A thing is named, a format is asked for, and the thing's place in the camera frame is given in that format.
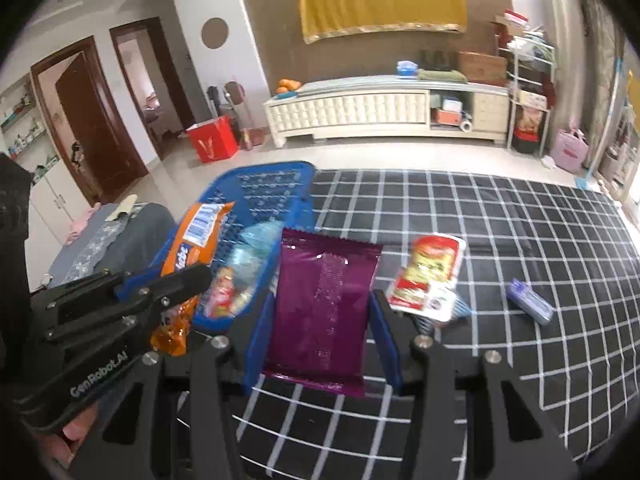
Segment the person left hand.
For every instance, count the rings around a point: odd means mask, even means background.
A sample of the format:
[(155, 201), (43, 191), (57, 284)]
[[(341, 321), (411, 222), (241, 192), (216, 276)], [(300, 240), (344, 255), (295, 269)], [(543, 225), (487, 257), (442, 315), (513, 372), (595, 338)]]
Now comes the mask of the person left hand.
[(99, 415), (99, 402), (82, 411), (58, 432), (44, 434), (31, 431), (37, 455), (43, 465), (70, 466)]

